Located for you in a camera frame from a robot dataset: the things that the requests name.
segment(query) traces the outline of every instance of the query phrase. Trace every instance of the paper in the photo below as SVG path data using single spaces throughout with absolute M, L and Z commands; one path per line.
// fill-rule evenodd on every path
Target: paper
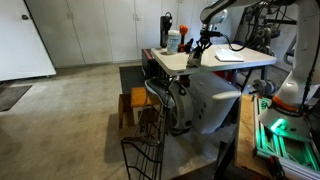
M 243 62 L 243 56 L 229 49 L 219 49 L 216 51 L 216 58 L 221 62 Z

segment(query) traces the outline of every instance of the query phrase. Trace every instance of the white tabletop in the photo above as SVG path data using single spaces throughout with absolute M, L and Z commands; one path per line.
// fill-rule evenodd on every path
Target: white tabletop
M 235 49 L 241 48 L 241 46 L 232 44 Z M 241 54 L 243 62 L 220 62 L 215 56 L 215 51 L 222 49 L 229 49 L 227 44 L 212 45 L 204 51 L 201 60 L 200 68 L 186 68 L 188 61 L 188 54 L 176 53 L 168 54 L 165 48 L 152 48 L 151 54 L 160 64 L 160 66 L 166 71 L 168 75 L 177 76 L 192 74 L 199 71 L 221 71 L 230 69 L 240 69 L 248 67 L 257 67 L 271 65 L 276 62 L 276 58 L 245 48 L 238 53 Z

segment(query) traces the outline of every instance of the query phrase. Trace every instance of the bottle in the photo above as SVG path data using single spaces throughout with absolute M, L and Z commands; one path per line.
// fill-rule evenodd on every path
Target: bottle
M 168 34 L 167 52 L 168 54 L 175 54 L 178 52 L 180 32 L 177 30 L 169 30 Z

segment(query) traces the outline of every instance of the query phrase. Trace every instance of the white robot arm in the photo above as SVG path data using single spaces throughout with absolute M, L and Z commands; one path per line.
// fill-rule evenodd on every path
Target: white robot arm
M 200 66 L 201 56 L 210 45 L 210 37 L 223 36 L 220 32 L 210 31 L 211 18 L 227 7 L 249 6 L 263 2 L 272 6 L 287 6 L 296 3 L 299 7 L 297 43 L 293 70 L 274 96 L 267 110 L 259 115 L 259 120 L 274 133 L 308 141 L 309 126 L 304 120 L 305 103 L 320 84 L 320 2 L 319 0 L 218 0 L 206 7 L 200 19 L 203 23 L 201 38 L 190 54 L 188 66 Z

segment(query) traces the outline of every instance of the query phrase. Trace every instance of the green light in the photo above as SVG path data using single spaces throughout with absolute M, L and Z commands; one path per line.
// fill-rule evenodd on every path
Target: green light
M 271 130 L 273 132 L 276 132 L 277 127 L 284 121 L 284 119 L 280 118 L 278 119 L 272 126 L 271 126 Z

